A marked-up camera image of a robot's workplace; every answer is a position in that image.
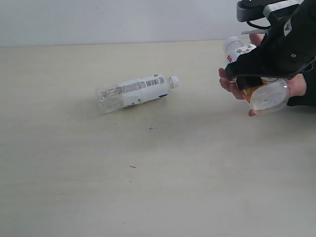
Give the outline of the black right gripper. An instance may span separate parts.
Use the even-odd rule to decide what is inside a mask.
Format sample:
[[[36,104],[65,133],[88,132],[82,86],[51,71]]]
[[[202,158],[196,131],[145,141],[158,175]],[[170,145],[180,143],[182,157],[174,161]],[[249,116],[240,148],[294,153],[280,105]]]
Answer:
[[[263,45],[226,45],[225,73],[239,90],[262,86],[262,78],[292,78],[316,60],[316,2],[284,0],[263,10],[271,29]]]

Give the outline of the person's black sleeve forearm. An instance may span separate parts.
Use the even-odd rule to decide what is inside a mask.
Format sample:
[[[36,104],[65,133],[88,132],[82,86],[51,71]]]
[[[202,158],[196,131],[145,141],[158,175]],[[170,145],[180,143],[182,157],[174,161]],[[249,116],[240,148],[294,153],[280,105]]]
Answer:
[[[306,84],[306,92],[303,95],[291,97],[288,106],[316,106],[316,62],[313,62],[313,68],[310,71],[303,72],[303,79]]]

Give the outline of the person's bare hand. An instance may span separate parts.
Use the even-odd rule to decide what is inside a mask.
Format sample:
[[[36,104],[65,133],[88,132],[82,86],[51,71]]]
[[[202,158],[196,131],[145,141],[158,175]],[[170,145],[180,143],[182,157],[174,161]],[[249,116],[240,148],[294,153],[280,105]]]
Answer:
[[[250,34],[250,42],[256,46],[260,45],[262,38],[259,34]],[[223,68],[219,69],[219,82],[220,85],[228,92],[232,93],[234,97],[238,100],[244,100],[242,92],[238,89],[235,83],[228,80],[225,70]],[[294,96],[304,96],[307,90],[307,84],[302,74],[298,74],[292,79],[286,79],[287,85],[290,89],[290,97]]]

